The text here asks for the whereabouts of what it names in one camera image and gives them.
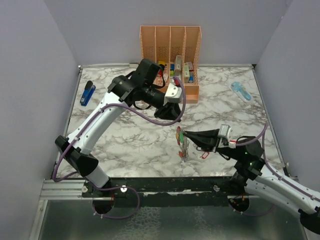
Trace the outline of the metal key organizer red handle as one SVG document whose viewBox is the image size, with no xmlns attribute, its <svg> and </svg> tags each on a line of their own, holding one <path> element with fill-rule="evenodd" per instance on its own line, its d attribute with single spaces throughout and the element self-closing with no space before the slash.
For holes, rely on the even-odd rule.
<svg viewBox="0 0 320 240">
<path fill-rule="evenodd" d="M 186 162 L 189 158 L 189 154 L 188 154 L 189 140 L 186 136 L 184 136 L 184 141 L 181 142 L 180 133 L 184 134 L 184 130 L 180 126 L 178 126 L 176 128 L 176 134 L 175 134 L 176 142 L 179 146 L 178 155 L 183 162 Z"/>
</svg>

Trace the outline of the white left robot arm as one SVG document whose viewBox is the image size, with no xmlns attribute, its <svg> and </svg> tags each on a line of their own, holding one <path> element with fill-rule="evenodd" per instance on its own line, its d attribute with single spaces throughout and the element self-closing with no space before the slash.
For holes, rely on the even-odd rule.
<svg viewBox="0 0 320 240">
<path fill-rule="evenodd" d="M 186 90 L 179 77 L 165 84 L 166 92 L 154 80 L 164 68 L 159 64 L 142 59 L 136 70 L 115 77 L 102 100 L 75 131 L 68 136 L 58 136 L 55 145 L 60 158 L 55 165 L 52 179 L 57 177 L 62 160 L 66 160 L 75 173 L 91 182 L 97 196 L 106 197 L 111 190 L 110 178 L 99 166 L 91 152 L 102 134 L 126 110 L 158 126 L 171 126 L 180 122 L 187 103 Z"/>
</svg>

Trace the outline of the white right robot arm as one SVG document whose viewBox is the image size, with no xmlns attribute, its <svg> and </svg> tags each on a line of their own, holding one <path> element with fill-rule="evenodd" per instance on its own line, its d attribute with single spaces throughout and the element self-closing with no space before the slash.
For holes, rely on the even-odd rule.
<svg viewBox="0 0 320 240">
<path fill-rule="evenodd" d="M 183 131 L 203 152 L 220 154 L 224 159 L 236 161 L 233 181 L 229 189 L 236 195 L 243 193 L 259 196 L 291 212 L 300 223 L 313 233 L 320 232 L 320 193 L 291 179 L 271 166 L 264 149 L 265 132 L 258 136 L 231 137 L 229 125 L 207 131 Z"/>
</svg>

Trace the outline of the silver key with green tag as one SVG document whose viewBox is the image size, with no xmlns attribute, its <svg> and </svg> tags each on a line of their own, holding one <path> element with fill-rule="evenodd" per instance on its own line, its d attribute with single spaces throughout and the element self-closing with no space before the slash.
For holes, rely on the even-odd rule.
<svg viewBox="0 0 320 240">
<path fill-rule="evenodd" d="M 179 134 L 179 140 L 181 141 L 181 142 L 183 142 L 184 141 L 184 134 L 181 132 L 180 134 Z"/>
</svg>

